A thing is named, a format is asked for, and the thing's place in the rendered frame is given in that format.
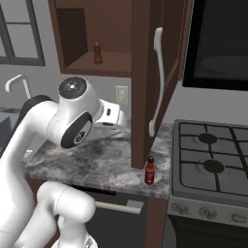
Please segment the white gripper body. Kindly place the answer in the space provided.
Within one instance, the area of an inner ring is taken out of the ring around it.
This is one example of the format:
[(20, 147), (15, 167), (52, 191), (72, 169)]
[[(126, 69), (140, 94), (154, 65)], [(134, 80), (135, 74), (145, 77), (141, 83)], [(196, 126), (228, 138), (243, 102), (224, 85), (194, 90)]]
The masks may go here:
[(126, 126), (127, 125), (126, 115), (125, 115), (123, 110), (119, 111), (119, 117), (118, 117), (117, 124), (119, 126)]

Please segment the brown cabinet door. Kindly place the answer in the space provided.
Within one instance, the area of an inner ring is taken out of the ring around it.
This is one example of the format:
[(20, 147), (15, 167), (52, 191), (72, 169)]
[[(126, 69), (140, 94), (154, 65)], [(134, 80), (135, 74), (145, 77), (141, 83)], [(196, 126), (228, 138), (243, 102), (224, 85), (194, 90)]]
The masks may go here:
[(193, 0), (133, 0), (132, 3), (132, 111), (131, 166), (144, 167), (154, 137), (149, 136), (160, 91), (157, 53), (153, 48), (157, 27), (163, 28), (162, 54), (165, 91), (156, 120), (159, 128), (182, 77)]

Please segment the grey stove knob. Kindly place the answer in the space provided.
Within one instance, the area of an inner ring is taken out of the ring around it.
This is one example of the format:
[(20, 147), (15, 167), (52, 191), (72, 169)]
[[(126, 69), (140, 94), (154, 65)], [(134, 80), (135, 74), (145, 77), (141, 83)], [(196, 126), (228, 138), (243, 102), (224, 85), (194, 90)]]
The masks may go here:
[(248, 222), (248, 217), (246, 216), (245, 213), (240, 213), (240, 212), (233, 213), (231, 217), (233, 221), (239, 224), (246, 224)]
[(187, 214), (189, 211), (189, 207), (181, 202), (175, 202), (172, 205), (172, 209), (179, 214)]
[(201, 207), (199, 214), (209, 220), (214, 219), (217, 216), (217, 211), (210, 207)]

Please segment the grey gas stove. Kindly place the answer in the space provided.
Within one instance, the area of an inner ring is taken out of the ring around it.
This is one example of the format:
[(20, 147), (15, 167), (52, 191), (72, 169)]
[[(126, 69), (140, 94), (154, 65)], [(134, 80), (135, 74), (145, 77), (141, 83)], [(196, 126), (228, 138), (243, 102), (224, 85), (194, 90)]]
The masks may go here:
[[(175, 202), (187, 214), (172, 209)], [(200, 216), (201, 207), (217, 211)], [(248, 248), (248, 126), (176, 120), (172, 130), (168, 217), (175, 248)]]

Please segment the brown base cabinet panel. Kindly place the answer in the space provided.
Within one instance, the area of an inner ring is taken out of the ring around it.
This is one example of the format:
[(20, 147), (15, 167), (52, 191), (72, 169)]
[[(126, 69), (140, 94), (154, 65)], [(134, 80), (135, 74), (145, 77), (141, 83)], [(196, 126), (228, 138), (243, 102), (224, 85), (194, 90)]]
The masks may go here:
[(168, 200), (149, 198), (144, 248), (161, 248), (167, 218)]

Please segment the red hot sauce bottle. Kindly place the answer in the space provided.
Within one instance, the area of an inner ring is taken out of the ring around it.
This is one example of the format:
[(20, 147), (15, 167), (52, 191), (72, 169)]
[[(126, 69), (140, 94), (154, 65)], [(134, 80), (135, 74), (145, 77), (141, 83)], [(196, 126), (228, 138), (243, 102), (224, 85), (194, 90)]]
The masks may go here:
[(147, 158), (147, 164), (145, 167), (144, 182), (147, 185), (152, 185), (154, 183), (154, 177), (155, 177), (154, 158), (152, 156), (149, 156)]

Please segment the brown pepper mill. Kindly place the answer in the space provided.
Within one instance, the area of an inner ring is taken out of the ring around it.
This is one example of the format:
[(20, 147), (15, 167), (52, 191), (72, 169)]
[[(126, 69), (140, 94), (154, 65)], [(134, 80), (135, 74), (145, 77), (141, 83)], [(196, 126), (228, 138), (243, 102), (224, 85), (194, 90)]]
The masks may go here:
[(101, 45), (99, 43), (95, 43), (93, 45), (94, 48), (94, 63), (100, 65), (103, 63), (103, 58), (101, 54)]

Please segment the black dishwasher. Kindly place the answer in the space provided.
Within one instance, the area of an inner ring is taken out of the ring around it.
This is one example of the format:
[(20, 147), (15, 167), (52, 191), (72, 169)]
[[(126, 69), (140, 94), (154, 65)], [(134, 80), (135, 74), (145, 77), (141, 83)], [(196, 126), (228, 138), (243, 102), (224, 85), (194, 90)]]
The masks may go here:
[(74, 185), (90, 195), (96, 202), (106, 202), (141, 207), (140, 214), (96, 208), (93, 218), (86, 224), (99, 248), (144, 248), (147, 204), (146, 197), (115, 191), (93, 189)]

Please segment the silver sink tap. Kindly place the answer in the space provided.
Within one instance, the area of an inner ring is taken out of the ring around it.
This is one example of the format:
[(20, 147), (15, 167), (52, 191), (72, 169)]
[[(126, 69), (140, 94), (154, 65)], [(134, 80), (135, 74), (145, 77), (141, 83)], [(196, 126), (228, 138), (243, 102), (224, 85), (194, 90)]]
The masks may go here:
[(31, 98), (31, 92), (30, 92), (30, 89), (29, 89), (28, 78), (27, 78), (26, 75), (17, 75), (15, 77), (12, 77), (11, 79), (9, 79), (5, 84), (5, 91), (7, 93), (10, 93), (12, 91), (12, 86), (15, 83), (18, 83), (20, 81), (23, 84), (24, 91), (25, 91), (27, 99), (30, 99)]

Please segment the grey sink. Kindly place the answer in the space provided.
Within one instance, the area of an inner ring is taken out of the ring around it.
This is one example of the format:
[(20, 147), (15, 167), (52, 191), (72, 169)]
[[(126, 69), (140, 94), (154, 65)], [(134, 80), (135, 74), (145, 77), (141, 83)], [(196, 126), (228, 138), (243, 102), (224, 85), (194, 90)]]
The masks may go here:
[(0, 111), (0, 157), (10, 141), (18, 116), (18, 112)]

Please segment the black microwave oven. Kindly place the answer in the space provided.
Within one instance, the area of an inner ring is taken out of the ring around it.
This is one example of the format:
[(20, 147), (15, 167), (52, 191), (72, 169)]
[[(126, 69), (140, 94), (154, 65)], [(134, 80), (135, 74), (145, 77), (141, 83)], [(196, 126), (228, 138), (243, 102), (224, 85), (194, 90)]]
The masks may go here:
[(248, 0), (194, 0), (182, 85), (248, 91)]

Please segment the grey framed window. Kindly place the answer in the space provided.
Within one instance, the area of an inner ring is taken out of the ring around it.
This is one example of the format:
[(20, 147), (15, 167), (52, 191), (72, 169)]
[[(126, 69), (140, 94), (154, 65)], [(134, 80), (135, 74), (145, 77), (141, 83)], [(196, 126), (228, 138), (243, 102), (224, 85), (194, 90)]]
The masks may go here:
[(32, 0), (0, 0), (0, 64), (46, 64)]

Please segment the white wall switch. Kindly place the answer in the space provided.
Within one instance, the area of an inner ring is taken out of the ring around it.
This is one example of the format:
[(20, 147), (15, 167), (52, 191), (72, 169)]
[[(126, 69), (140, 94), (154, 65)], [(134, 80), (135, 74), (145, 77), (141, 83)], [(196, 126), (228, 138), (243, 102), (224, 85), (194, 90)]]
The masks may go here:
[(116, 103), (119, 105), (127, 105), (128, 104), (128, 87), (127, 86), (115, 86), (116, 93)]

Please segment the brown open wall cabinet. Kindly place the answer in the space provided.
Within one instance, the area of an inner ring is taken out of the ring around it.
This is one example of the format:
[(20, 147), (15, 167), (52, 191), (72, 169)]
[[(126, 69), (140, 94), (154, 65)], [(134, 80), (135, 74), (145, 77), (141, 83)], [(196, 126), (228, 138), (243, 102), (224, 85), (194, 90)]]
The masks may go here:
[[(128, 78), (132, 0), (48, 0), (60, 72)], [(103, 63), (94, 63), (99, 43)]]

